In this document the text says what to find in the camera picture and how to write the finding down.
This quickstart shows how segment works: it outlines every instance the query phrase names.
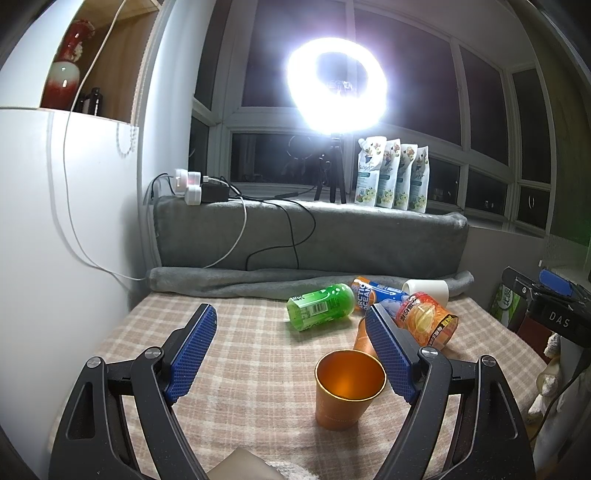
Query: gray blanket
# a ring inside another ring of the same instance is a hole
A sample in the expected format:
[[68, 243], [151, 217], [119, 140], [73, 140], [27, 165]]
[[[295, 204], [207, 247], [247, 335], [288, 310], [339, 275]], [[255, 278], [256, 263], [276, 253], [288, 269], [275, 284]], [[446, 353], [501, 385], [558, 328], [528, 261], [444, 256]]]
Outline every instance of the gray blanket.
[[[384, 275], [364, 275], [382, 285], [402, 288], [407, 278]], [[336, 283], [350, 284], [357, 275], [315, 270], [266, 268], [255, 271], [223, 270], [217, 268], [160, 267], [150, 272], [150, 289], [173, 292], [191, 297], [254, 297], [287, 300], [296, 295], [320, 290]], [[449, 296], [464, 293], [474, 282], [470, 272], [442, 278]]]

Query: white wall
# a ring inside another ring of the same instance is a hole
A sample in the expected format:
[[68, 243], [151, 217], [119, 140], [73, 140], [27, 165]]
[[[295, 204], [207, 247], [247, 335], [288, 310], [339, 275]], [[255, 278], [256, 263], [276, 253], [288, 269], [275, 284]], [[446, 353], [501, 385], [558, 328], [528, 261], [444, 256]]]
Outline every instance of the white wall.
[[[74, 244], [61, 163], [66, 116], [0, 110], [0, 423], [41, 478], [50, 427], [69, 389], [141, 295], [134, 282], [82, 264], [64, 241]], [[143, 277], [137, 154], [118, 153], [117, 126], [72, 116], [66, 165], [73, 220], [96, 262]], [[121, 124], [120, 138], [126, 151], [128, 125]]]
[[[164, 4], [172, 10], [148, 89], [140, 137], [140, 192], [146, 191], [156, 175], [187, 168], [192, 99], [214, 4], [215, 0], [167, 0]], [[145, 211], [140, 218], [146, 262], [153, 265]]]
[[488, 311], [506, 267], [537, 279], [545, 242], [543, 238], [470, 225], [459, 267], [459, 271], [469, 270], [474, 275], [468, 295]]
[[49, 68], [84, 0], [57, 0], [30, 26], [0, 70], [0, 106], [37, 108]]

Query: light stand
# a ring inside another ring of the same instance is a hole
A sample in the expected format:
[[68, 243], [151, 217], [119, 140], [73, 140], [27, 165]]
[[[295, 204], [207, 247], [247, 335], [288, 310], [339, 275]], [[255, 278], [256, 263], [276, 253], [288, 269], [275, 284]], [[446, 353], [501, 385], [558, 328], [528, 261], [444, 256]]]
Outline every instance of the light stand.
[[[322, 173], [322, 171], [327, 173], [328, 185], [330, 187], [330, 202], [336, 203], [336, 189], [338, 188], [340, 191], [340, 202], [345, 204], [347, 203], [347, 191], [345, 190], [345, 170], [343, 169], [343, 151], [341, 149], [341, 144], [342, 137], [340, 135], [332, 135], [328, 153], [320, 157], [319, 169], [320, 173]], [[320, 174], [318, 176], [316, 195], [314, 196], [315, 201], [320, 200], [322, 188], [322, 175]]]

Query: green bottle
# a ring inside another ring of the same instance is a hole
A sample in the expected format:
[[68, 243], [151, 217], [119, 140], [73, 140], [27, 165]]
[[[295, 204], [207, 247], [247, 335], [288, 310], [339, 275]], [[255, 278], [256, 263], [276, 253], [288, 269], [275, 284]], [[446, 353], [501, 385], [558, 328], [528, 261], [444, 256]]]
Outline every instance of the green bottle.
[[287, 301], [287, 313], [294, 328], [301, 332], [313, 325], [346, 317], [355, 309], [351, 288], [338, 283]]

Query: orange paper cup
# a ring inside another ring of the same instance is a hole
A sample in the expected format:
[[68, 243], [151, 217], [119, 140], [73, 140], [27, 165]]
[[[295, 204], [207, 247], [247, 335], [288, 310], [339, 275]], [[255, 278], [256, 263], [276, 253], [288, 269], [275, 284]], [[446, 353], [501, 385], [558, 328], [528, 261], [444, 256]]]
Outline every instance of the orange paper cup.
[[365, 318], [361, 319], [357, 327], [357, 338], [353, 344], [353, 350], [359, 350], [376, 359], [378, 358], [378, 354], [375, 352], [374, 346], [371, 344], [371, 340], [369, 340], [368, 333], [365, 330]]
[[386, 385], [374, 357], [358, 350], [328, 353], [316, 364], [316, 422], [327, 430], [355, 425]]

